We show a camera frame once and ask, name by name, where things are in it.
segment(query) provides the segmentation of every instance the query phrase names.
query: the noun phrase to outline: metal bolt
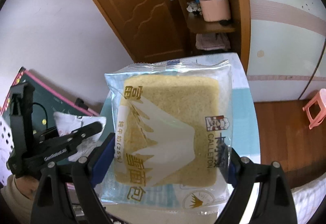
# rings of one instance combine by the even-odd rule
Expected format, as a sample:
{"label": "metal bolt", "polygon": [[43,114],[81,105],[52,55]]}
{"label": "metal bolt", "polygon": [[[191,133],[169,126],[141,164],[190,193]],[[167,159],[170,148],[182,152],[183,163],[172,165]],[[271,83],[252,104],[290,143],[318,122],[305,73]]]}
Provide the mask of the metal bolt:
{"label": "metal bolt", "polygon": [[281,165],[278,162],[275,161],[275,162],[273,162],[273,166],[275,168],[280,168]]}
{"label": "metal bolt", "polygon": [[53,168],[54,166],[55,166],[55,163],[53,161],[48,163],[49,168]]}
{"label": "metal bolt", "polygon": [[247,164],[248,162],[250,162],[248,157],[241,157],[241,161],[245,164]]}
{"label": "metal bolt", "polygon": [[83,157],[80,157],[79,159],[78,159],[78,162],[79,163],[85,163],[85,162],[87,162],[87,157],[85,157],[85,156],[83,156]]}

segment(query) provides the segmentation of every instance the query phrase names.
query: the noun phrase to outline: brown door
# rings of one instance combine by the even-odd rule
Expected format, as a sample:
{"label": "brown door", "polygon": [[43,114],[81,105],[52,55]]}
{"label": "brown door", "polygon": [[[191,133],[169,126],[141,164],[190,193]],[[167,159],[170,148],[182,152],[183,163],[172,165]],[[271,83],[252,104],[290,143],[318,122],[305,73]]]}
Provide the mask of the brown door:
{"label": "brown door", "polygon": [[189,32],[178,0],[97,0],[137,62],[188,55]]}

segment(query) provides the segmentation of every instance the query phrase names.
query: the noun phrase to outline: human hand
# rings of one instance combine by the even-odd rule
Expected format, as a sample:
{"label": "human hand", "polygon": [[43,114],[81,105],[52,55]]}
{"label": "human hand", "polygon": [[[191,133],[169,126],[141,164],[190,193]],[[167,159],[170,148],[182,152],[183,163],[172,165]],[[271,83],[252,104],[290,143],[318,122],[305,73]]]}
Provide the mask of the human hand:
{"label": "human hand", "polygon": [[30,175],[27,175],[18,179],[15,178],[15,182],[17,189],[22,195],[24,195],[30,200],[34,199],[33,192],[35,192],[39,186],[39,181],[37,179]]}

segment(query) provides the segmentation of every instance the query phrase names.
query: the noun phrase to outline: beige sleeve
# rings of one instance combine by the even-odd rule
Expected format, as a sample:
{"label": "beige sleeve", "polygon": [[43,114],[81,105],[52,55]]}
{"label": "beige sleeve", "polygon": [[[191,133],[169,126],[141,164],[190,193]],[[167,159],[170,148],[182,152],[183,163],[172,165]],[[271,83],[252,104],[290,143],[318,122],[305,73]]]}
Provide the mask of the beige sleeve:
{"label": "beige sleeve", "polygon": [[7,185],[1,189],[1,194],[17,220],[21,224],[29,224],[33,201],[19,192],[14,175],[8,177]]}

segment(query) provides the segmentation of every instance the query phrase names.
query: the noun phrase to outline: clear plastic wrapper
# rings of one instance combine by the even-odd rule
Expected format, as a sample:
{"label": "clear plastic wrapper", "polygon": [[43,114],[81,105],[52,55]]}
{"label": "clear plastic wrapper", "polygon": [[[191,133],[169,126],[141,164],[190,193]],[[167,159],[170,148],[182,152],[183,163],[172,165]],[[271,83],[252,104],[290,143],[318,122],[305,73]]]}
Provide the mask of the clear plastic wrapper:
{"label": "clear plastic wrapper", "polygon": [[229,61],[133,64],[105,77],[116,137],[101,200],[217,212],[229,198]]}

